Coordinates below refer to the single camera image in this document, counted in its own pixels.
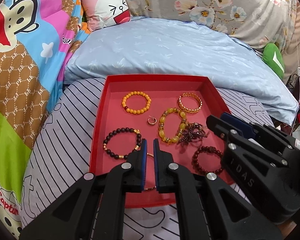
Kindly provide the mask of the grey floral blanket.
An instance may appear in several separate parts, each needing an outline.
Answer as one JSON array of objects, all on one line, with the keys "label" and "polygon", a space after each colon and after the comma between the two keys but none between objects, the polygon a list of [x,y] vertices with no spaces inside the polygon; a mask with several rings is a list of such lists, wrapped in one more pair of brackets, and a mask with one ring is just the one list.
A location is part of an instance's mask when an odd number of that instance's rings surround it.
[{"label": "grey floral blanket", "polygon": [[263,51],[280,50],[285,78],[300,70],[298,0],[126,0],[134,16],[196,22]]}]

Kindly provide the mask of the green plush cushion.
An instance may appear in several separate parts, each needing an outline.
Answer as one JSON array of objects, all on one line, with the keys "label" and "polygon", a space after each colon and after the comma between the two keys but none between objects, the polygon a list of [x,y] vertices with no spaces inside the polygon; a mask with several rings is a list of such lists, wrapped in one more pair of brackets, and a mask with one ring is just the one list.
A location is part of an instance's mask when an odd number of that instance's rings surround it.
[{"label": "green plush cushion", "polygon": [[262,60],[281,80],[283,80],[285,74],[285,64],[280,50],[274,43],[268,43],[265,46]]}]

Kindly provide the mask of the colourful cartoon monkey blanket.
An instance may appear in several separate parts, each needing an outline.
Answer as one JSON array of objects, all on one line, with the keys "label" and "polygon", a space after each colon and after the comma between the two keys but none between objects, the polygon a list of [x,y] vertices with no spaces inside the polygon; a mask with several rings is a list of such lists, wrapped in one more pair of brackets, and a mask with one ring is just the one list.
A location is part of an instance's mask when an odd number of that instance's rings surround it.
[{"label": "colourful cartoon monkey blanket", "polygon": [[27,162],[89,34],[82,17],[81,0],[0,0],[0,239],[18,239],[25,224]]}]

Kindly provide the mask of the gold hoop earring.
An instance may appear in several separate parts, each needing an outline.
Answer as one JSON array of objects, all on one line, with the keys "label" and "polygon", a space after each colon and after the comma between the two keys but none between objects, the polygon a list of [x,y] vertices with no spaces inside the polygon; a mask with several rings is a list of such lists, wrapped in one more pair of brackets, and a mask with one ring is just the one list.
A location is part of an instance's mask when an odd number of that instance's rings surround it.
[{"label": "gold hoop earring", "polygon": [[147,119],[147,123],[151,126],[155,125],[157,123],[157,119],[153,116],[149,116]]}]

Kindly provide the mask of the light blue pillow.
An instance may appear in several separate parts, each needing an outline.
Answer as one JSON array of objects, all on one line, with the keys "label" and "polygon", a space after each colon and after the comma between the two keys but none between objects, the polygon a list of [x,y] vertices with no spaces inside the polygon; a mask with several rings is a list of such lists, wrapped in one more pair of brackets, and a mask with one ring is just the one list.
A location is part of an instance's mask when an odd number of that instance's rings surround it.
[{"label": "light blue pillow", "polygon": [[208,77],[214,86],[255,97],[292,124],[298,102],[247,44],[194,22],[137,17],[93,31],[70,57],[64,82],[123,74]]}]

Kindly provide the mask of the lavender striped bed sheet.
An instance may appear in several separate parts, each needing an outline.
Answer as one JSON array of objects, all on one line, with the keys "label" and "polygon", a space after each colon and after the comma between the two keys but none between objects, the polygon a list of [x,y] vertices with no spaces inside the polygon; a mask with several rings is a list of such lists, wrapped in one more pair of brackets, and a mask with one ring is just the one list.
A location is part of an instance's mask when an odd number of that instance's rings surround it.
[{"label": "lavender striped bed sheet", "polygon": [[[97,109],[105,80],[77,80],[64,90],[40,131],[25,171],[21,225],[26,227],[89,170]],[[178,239],[175,205],[128,209],[125,239]]]}]

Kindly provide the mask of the pink cartoon face pillow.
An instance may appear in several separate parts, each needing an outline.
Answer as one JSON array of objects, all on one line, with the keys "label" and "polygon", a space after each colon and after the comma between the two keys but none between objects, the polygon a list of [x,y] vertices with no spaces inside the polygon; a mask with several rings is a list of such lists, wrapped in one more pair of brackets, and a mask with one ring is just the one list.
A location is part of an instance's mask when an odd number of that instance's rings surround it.
[{"label": "pink cartoon face pillow", "polygon": [[90,31],[126,23],[130,12],[126,0],[81,0]]}]

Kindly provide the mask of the red jewelry tray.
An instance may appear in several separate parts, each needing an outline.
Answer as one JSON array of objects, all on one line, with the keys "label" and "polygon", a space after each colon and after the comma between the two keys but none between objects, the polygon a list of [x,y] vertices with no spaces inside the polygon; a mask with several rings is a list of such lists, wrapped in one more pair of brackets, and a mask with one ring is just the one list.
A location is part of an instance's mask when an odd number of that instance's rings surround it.
[{"label": "red jewelry tray", "polygon": [[[127,113],[122,107],[123,97],[134,91],[144,92],[152,100],[149,110],[143,114]],[[198,95],[203,102],[198,113],[186,114],[188,122],[197,122],[206,127],[208,116],[214,115],[220,118],[224,112],[230,114],[229,108],[208,77],[167,74],[108,76],[97,110],[89,171],[100,175],[108,173],[114,166],[123,163],[123,160],[111,158],[103,149],[103,141],[106,136],[113,130],[123,127],[138,129],[142,139],[147,140],[147,152],[150,154],[154,155],[153,140],[159,139],[160,149],[171,153],[174,161],[187,167],[193,173],[192,156],[199,146],[214,146],[223,152],[225,148],[223,140],[212,132],[209,132],[207,138],[203,138],[202,141],[185,147],[182,147],[181,144],[166,144],[159,138],[160,116],[168,108],[178,107],[179,96],[186,92]],[[151,126],[147,123],[149,116],[157,119],[155,125]],[[107,146],[115,154],[128,154],[136,146],[136,135],[131,133],[115,135]],[[174,203],[174,194],[159,194],[156,190],[126,195],[127,208],[155,207]]]}]

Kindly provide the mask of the thin gold bangle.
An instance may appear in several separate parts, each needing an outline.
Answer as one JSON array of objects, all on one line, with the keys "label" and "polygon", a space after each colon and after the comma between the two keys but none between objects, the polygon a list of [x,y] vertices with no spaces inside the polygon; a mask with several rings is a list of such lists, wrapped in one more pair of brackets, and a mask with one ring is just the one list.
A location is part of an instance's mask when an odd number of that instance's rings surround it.
[{"label": "thin gold bangle", "polygon": [[152,191],[156,188],[153,154],[147,153],[146,164],[145,191]]}]

